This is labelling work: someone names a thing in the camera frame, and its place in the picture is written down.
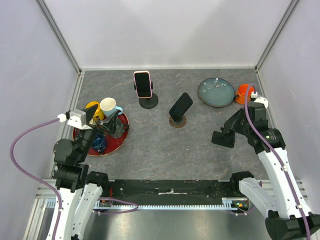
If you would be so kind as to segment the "black phone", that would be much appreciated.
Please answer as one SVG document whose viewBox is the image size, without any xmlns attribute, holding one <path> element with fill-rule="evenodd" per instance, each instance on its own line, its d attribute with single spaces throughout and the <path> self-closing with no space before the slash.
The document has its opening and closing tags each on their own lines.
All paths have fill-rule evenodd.
<svg viewBox="0 0 320 240">
<path fill-rule="evenodd" d="M 243 111 L 240 109 L 224 123 L 222 133 L 227 135 L 231 132 L 235 132 L 235 130 L 239 128 L 238 125 L 242 117 Z"/>
<path fill-rule="evenodd" d="M 169 110 L 169 114 L 174 121 L 177 121 L 192 106 L 192 104 L 193 100 L 187 92 L 184 92 L 177 100 L 177 102 Z"/>
</svg>

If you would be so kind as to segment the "black wedge phone stand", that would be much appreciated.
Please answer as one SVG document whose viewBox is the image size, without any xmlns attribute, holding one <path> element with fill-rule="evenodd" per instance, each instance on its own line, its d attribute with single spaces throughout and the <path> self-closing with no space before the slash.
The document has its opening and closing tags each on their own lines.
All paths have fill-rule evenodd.
<svg viewBox="0 0 320 240">
<path fill-rule="evenodd" d="M 235 139 L 236 133 L 233 130 L 224 132 L 224 128 L 221 127 L 220 131 L 213 132 L 211 142 L 213 144 L 232 149 L 235 145 Z"/>
</svg>

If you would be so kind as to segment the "black round phone stand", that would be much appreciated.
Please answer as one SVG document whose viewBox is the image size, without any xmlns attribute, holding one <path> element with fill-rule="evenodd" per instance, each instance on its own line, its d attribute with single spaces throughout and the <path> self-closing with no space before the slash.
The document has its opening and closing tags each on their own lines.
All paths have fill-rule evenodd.
<svg viewBox="0 0 320 240">
<path fill-rule="evenodd" d="M 150 98 L 139 98 L 138 97 L 139 98 L 138 102 L 142 108 L 152 109 L 159 102 L 158 96 L 155 93 L 153 93 L 153 82 L 152 81 L 151 81 L 151 89 L 152 89 L 152 97 L 150 97 Z"/>
</svg>

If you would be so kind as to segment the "pink case phone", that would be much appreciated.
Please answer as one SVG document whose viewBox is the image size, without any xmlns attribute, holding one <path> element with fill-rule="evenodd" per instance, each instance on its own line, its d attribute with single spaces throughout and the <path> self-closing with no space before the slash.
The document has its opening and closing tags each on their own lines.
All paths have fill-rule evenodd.
<svg viewBox="0 0 320 240">
<path fill-rule="evenodd" d="M 135 71 L 133 73 L 134 89 L 139 98 L 152 97 L 152 82 L 150 79 L 150 72 L 147 70 Z"/>
</svg>

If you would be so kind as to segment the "copper base phone stand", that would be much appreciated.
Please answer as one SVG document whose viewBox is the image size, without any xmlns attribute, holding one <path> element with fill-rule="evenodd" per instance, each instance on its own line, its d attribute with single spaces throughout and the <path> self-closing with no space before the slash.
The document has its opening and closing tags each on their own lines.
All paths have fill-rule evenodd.
<svg viewBox="0 0 320 240">
<path fill-rule="evenodd" d="M 170 116 L 169 117 L 169 123 L 174 128 L 182 128 L 187 123 L 187 118 L 185 115 L 183 115 L 181 118 L 179 118 L 177 121 L 174 121 L 174 119 Z"/>
</svg>

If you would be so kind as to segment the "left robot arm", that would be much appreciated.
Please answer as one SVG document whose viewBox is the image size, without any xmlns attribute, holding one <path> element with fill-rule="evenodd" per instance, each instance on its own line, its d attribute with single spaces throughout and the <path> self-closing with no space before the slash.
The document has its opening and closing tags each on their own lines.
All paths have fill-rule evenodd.
<svg viewBox="0 0 320 240">
<path fill-rule="evenodd" d="M 97 134 L 110 130 L 114 118 L 91 124 L 98 105 L 71 110 L 58 118 L 78 130 L 73 139 L 62 138 L 53 148 L 57 171 L 54 173 L 57 196 L 48 240 L 82 240 L 99 197 L 110 191 L 108 175 L 89 172 L 84 161 Z"/>
</svg>

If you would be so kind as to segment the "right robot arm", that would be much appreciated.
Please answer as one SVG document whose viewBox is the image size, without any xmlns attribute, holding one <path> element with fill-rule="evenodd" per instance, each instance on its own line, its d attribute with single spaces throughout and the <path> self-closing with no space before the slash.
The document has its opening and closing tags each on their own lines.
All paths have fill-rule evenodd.
<svg viewBox="0 0 320 240">
<path fill-rule="evenodd" d="M 226 121 L 223 137 L 234 147 L 236 134 L 247 138 L 269 177 L 274 196 L 267 193 L 254 177 L 236 179 L 229 184 L 235 197 L 243 194 L 264 216 L 266 230 L 273 240 L 311 239 L 320 229 L 319 214 L 312 213 L 292 173 L 286 144 L 276 128 L 270 128 L 263 103 L 246 103 Z"/>
</svg>

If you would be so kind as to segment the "yellow mug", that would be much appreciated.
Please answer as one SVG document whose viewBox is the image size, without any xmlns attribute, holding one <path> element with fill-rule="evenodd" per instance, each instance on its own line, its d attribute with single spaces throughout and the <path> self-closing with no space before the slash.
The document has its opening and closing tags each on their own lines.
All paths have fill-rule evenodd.
<svg viewBox="0 0 320 240">
<path fill-rule="evenodd" d="M 98 120 L 102 121 L 106 116 L 104 114 L 104 112 L 102 111 L 101 107 L 100 107 L 100 103 L 98 101 L 91 101 L 89 102 L 85 108 L 88 109 L 94 105 L 97 105 L 97 109 L 95 110 L 95 113 L 93 115 L 93 120 L 95 122 L 97 122 Z"/>
</svg>

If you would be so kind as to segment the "white mug light blue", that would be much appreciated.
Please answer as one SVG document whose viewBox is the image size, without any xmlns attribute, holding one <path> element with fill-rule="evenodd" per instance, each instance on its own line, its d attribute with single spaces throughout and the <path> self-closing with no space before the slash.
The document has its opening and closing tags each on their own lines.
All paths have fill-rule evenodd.
<svg viewBox="0 0 320 240">
<path fill-rule="evenodd" d="M 119 111 L 118 115 L 123 114 L 124 111 L 122 107 L 117 106 L 116 100 L 112 97 L 104 98 L 100 102 L 100 109 L 107 118 L 116 111 Z"/>
</svg>

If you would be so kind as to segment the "dark green mug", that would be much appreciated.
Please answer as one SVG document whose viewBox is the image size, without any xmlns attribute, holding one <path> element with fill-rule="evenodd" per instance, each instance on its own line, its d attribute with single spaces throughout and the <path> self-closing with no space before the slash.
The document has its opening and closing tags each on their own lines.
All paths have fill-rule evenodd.
<svg viewBox="0 0 320 240">
<path fill-rule="evenodd" d="M 129 124 L 122 123 L 122 121 L 117 118 L 115 131 L 109 131 L 107 134 L 113 139 L 119 139 L 123 136 L 124 133 L 129 131 Z"/>
</svg>

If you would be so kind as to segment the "orange mug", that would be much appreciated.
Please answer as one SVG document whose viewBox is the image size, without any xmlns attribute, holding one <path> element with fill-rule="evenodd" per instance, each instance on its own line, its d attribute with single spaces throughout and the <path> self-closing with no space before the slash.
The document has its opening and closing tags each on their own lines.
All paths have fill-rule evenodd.
<svg viewBox="0 0 320 240">
<path fill-rule="evenodd" d="M 248 90 L 248 93 L 246 94 L 246 91 L 249 87 L 249 84 L 244 83 L 241 84 L 235 94 L 235 101 L 238 104 L 244 105 L 245 104 L 245 96 L 247 96 L 247 102 L 249 102 L 251 100 L 251 93 L 255 91 L 255 88 L 253 86 L 251 86 Z"/>
</svg>

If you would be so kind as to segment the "red round tray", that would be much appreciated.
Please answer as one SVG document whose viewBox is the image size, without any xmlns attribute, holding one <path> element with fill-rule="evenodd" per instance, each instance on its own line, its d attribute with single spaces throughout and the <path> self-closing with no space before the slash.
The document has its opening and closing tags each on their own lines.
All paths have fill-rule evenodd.
<svg viewBox="0 0 320 240">
<path fill-rule="evenodd" d="M 121 123 L 124 125 L 124 133 L 122 134 L 121 137 L 119 138 L 112 138 L 110 135 L 106 135 L 105 139 L 107 142 L 107 147 L 104 149 L 104 151 L 102 152 L 102 154 L 99 154 L 95 149 L 93 149 L 92 147 L 89 149 L 88 151 L 88 155 L 89 156 L 105 156 L 108 155 L 114 151 L 116 151 L 125 141 L 128 133 L 129 133 L 129 120 L 128 117 L 125 113 L 120 114 L 118 116 L 118 121 L 121 121 Z"/>
</svg>

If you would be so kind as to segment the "blue ceramic plate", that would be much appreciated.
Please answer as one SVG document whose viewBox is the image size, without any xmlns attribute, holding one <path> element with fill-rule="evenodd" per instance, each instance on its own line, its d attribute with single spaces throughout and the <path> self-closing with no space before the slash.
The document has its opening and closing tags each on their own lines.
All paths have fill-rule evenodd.
<svg viewBox="0 0 320 240">
<path fill-rule="evenodd" d="M 199 84 L 197 93 L 205 104 L 216 108 L 229 105 L 236 96 L 234 87 L 219 77 L 205 79 Z"/>
</svg>

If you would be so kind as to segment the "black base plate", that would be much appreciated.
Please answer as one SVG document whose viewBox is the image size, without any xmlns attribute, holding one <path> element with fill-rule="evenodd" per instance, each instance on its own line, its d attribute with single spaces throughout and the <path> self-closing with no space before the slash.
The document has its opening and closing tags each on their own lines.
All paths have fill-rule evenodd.
<svg viewBox="0 0 320 240">
<path fill-rule="evenodd" d="M 102 197 L 140 206 L 218 205 L 222 198 L 246 199 L 234 183 L 218 180 L 109 180 Z"/>
</svg>

